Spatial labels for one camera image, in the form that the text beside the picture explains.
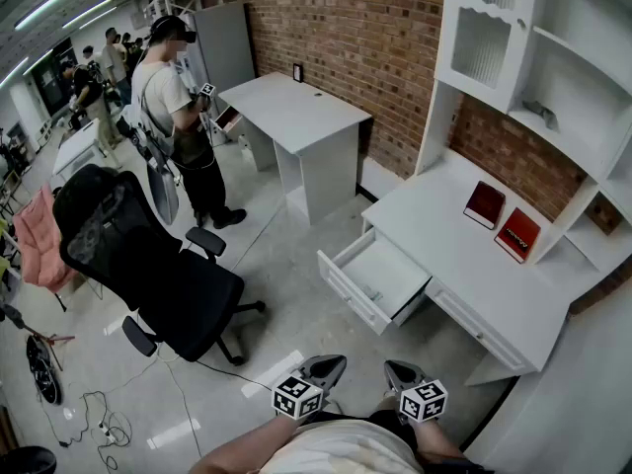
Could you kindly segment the black office chair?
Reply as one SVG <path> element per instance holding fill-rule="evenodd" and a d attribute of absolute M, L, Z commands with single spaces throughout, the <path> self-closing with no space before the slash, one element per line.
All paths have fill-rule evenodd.
<path fill-rule="evenodd" d="M 229 363 L 244 364 L 222 335 L 234 315 L 264 312 L 266 305 L 242 303 L 245 281 L 216 261 L 226 247 L 220 237 L 194 227 L 186 237 L 204 253 L 184 248 L 158 220 L 133 173 L 95 164 L 64 184 L 52 212 L 62 261 L 137 312 L 125 316 L 122 329 L 140 353 L 152 356 L 164 343 L 196 362 L 219 347 Z"/>

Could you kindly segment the bright red book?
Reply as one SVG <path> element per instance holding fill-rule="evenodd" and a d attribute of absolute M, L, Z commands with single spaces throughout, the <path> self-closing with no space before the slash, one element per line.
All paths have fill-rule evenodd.
<path fill-rule="evenodd" d="M 519 264 L 528 259 L 540 233 L 540 226 L 515 208 L 494 241 Z"/>

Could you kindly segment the grey crumpled bag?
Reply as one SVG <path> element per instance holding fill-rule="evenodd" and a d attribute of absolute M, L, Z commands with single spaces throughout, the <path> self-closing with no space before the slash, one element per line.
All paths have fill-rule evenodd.
<path fill-rule="evenodd" d="M 541 103 L 537 101 L 522 101 L 522 106 L 530 111 L 531 113 L 539 116 L 543 121 L 545 126 L 550 130 L 558 130 L 559 124 L 557 121 L 557 117 L 553 111 L 549 108 L 543 106 Z"/>

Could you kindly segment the red open box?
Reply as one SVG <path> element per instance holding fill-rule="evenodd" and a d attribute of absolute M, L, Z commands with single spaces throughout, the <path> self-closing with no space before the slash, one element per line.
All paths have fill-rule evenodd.
<path fill-rule="evenodd" d="M 224 132 L 229 132 L 233 126 L 240 120 L 240 113 L 228 106 L 215 120 L 215 125 Z"/>

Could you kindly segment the black round stand base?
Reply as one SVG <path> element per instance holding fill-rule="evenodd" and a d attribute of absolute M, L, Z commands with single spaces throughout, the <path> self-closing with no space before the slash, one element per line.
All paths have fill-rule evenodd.
<path fill-rule="evenodd" d="M 62 391 L 46 344 L 37 336 L 27 337 L 26 355 L 39 395 L 51 405 L 62 402 Z"/>

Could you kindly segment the grey cabinet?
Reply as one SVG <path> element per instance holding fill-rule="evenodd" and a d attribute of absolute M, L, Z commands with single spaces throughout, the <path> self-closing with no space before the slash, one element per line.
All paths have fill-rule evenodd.
<path fill-rule="evenodd" d="M 246 9 L 241 2 L 195 11 L 188 24 L 197 39 L 188 46 L 191 71 L 198 86 L 209 83 L 218 93 L 253 80 Z"/>

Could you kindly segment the black round bin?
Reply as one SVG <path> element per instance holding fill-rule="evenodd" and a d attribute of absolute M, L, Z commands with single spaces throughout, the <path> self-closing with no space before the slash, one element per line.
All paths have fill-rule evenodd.
<path fill-rule="evenodd" d="M 0 474 L 54 474 L 56 456 L 42 446 L 24 446 L 0 455 Z"/>

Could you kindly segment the person's white shirt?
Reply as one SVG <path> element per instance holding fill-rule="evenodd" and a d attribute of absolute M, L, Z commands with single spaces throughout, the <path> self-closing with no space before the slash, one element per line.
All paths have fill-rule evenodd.
<path fill-rule="evenodd" d="M 423 474 L 413 449 L 370 422 L 336 420 L 298 429 L 259 474 Z"/>

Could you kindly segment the dark red book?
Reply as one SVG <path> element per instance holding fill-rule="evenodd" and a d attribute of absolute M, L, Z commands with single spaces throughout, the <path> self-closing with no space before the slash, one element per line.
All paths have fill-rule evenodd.
<path fill-rule="evenodd" d="M 465 205 L 463 214 L 493 230 L 498 224 L 505 202 L 506 196 L 501 191 L 479 181 Z"/>

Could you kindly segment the low white table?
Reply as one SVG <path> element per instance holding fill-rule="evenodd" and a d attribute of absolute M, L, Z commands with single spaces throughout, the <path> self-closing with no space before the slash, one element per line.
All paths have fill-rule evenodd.
<path fill-rule="evenodd" d="M 66 181 L 89 164 L 119 169 L 121 164 L 114 150 L 101 142 L 101 129 L 101 121 L 95 118 L 67 138 L 58 149 L 52 176 Z"/>

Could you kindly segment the white drawer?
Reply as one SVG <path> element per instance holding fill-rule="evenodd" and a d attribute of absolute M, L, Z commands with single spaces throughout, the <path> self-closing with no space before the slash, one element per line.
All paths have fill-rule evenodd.
<path fill-rule="evenodd" d="M 523 355 L 435 276 L 426 286 L 426 295 L 488 352 L 466 385 L 520 376 L 535 370 Z"/>
<path fill-rule="evenodd" d="M 432 275 L 375 228 L 330 258 L 317 252 L 320 275 L 332 290 L 377 335 L 401 326 L 419 307 Z M 373 302 L 363 293 L 369 285 L 383 298 Z"/>

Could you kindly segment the person's right forearm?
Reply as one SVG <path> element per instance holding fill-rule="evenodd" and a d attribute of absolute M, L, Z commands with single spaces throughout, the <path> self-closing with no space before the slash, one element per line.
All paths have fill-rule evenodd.
<path fill-rule="evenodd" d="M 465 455 L 443 433 L 436 420 L 413 422 L 412 428 L 417 441 L 417 451 L 429 463 L 442 463 L 447 460 L 463 460 Z"/>

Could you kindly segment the person's left forearm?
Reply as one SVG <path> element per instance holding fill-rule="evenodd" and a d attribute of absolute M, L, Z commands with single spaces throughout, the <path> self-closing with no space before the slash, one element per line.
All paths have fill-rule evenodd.
<path fill-rule="evenodd" d="M 284 447 L 300 423 L 284 415 L 242 434 L 200 459 L 189 474 L 248 474 L 261 469 Z"/>

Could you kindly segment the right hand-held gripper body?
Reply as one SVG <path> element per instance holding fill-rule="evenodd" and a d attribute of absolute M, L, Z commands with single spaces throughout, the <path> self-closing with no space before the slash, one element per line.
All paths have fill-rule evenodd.
<path fill-rule="evenodd" d="M 429 378 L 414 364 L 396 359 L 384 362 L 384 373 L 398 399 L 397 416 L 401 423 L 424 423 L 444 413 L 448 392 L 438 379 Z"/>

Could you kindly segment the white desk with hutch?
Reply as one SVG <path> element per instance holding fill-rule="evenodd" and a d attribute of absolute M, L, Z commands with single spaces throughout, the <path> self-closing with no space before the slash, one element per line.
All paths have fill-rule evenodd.
<path fill-rule="evenodd" d="M 497 180 L 448 147 L 461 96 L 509 117 L 584 171 L 519 264 L 463 214 Z M 558 130 L 526 110 L 553 111 Z M 434 88 L 414 175 L 363 214 L 539 371 L 570 304 L 632 256 L 632 0 L 444 0 Z"/>

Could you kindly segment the small white desk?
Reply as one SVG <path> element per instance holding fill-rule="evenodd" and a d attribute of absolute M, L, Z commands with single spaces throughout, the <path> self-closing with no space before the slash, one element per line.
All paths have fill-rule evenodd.
<path fill-rule="evenodd" d="M 241 115 L 253 156 L 274 155 L 287 204 L 311 225 L 355 196 L 359 126 L 370 114 L 279 72 L 219 98 Z"/>

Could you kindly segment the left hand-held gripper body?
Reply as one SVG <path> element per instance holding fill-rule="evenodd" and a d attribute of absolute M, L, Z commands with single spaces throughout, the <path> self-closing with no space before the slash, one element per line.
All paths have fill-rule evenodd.
<path fill-rule="evenodd" d="M 319 413 L 347 368 L 344 355 L 316 355 L 285 372 L 272 389 L 272 408 L 278 415 L 302 421 Z"/>

